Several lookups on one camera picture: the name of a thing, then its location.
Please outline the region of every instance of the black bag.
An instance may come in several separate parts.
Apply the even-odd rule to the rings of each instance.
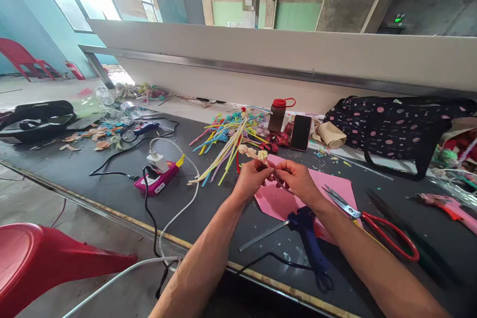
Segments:
[[[324,122],[332,122],[347,136],[346,144],[362,150],[366,161],[380,171],[421,180],[442,134],[452,119],[477,111],[472,99],[443,97],[357,97],[340,100]],[[389,159],[414,160],[417,174],[375,165],[373,153]]]

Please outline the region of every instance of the black table surface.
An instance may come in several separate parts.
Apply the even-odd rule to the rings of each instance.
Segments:
[[[169,139],[182,148],[184,153],[195,162],[201,173],[205,171],[214,161],[223,144],[212,146],[207,154],[199,156],[198,152],[192,152],[194,146],[190,147],[189,143],[204,130],[204,123],[172,115],[164,115],[164,117],[179,122],[175,133],[170,135]],[[159,130],[161,134],[168,132],[172,127],[172,123],[165,119],[158,121],[161,124]],[[146,134],[150,137],[154,135],[155,132]],[[128,132],[123,136],[131,138]],[[31,151],[30,148],[33,145],[2,143],[0,159],[140,222],[152,225],[144,209],[144,199],[131,180],[121,175],[88,176],[109,156],[116,153],[114,148],[95,152],[94,142],[81,139],[73,144],[74,147],[81,148],[80,151],[71,152],[67,149],[59,151],[59,147],[63,144],[50,144]],[[141,175],[142,168],[148,164],[146,160],[148,149],[149,140],[145,140],[132,151],[114,158],[107,166],[107,170],[103,170]],[[180,158],[178,150],[168,142],[157,141],[154,149],[164,155],[167,160],[176,161]],[[351,180],[358,208],[370,214],[379,215],[379,211],[371,203],[365,191],[373,189],[378,192],[387,204],[411,223],[415,231],[443,257],[461,281],[459,284],[446,282],[437,285],[418,264],[403,261],[404,265],[454,317],[474,316],[477,306],[473,294],[476,291],[477,282],[477,265],[475,265],[477,238],[459,222],[451,221],[443,211],[406,198],[423,192],[446,193],[427,179],[413,182],[395,177],[394,181],[390,181],[362,168],[349,167],[342,160],[334,164],[329,156],[318,158],[315,152],[312,149],[302,153],[281,148],[278,155],[303,163],[309,168]],[[213,183],[207,183],[205,187],[199,188],[195,202],[168,228],[168,233],[189,243],[197,240],[219,206],[232,192],[237,180],[235,167],[232,166],[222,185],[218,186],[220,173],[223,170],[223,168],[219,170],[217,174],[219,178],[216,176]],[[158,196],[149,200],[150,210],[157,220],[159,229],[163,229],[170,219],[191,200],[195,187],[187,186],[186,183],[195,175],[194,168],[186,160],[179,174]],[[244,210],[232,238],[229,260],[244,266],[264,253],[272,251],[287,259],[289,257],[292,262],[307,264],[299,234],[287,228],[277,231],[239,253],[239,246],[278,223],[278,220],[262,213],[257,203],[252,200]],[[358,316],[381,317],[383,314],[339,249],[320,239],[318,243],[331,262],[328,274],[335,285],[332,292],[320,292],[312,272],[288,267],[272,257],[263,259],[252,269]]]

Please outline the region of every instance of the hand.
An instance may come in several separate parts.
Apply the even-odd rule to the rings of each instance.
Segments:
[[[242,169],[240,170],[240,175],[237,180],[237,184],[235,184],[234,191],[232,192],[232,196],[247,201],[251,198],[260,188],[260,185],[265,186],[265,179],[273,181],[271,175],[273,174],[274,169],[267,168],[263,163],[257,159],[249,161],[242,165]]]
[[[318,209],[322,200],[327,201],[313,182],[306,166],[285,160],[276,165],[275,175],[282,184],[285,182],[287,189],[290,188],[301,201],[312,209]]]

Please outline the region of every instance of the red plastic chair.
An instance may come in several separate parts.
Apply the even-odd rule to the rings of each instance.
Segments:
[[[136,263],[35,224],[0,227],[0,316],[13,318],[51,288],[120,272]]]
[[[26,72],[20,67],[22,65],[27,67],[30,72],[39,79],[43,78],[43,76],[41,76],[41,73],[35,67],[35,64],[39,65],[52,80],[56,80],[56,78],[51,75],[51,73],[46,69],[46,66],[48,66],[50,70],[58,77],[61,77],[61,75],[53,67],[51,67],[49,63],[34,58],[18,42],[10,39],[0,38],[0,52],[2,52],[3,55],[8,58],[11,64],[15,66],[15,68],[28,80],[28,82],[31,82],[30,78],[28,78]]]

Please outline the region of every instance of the fire extinguisher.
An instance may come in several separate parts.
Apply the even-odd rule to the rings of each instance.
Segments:
[[[73,62],[66,61],[66,60],[64,62],[65,62],[66,67],[68,67],[70,69],[73,76],[75,76],[78,80],[85,80],[86,79],[86,78],[84,78],[84,76],[81,73],[81,71],[79,70],[79,68]]]

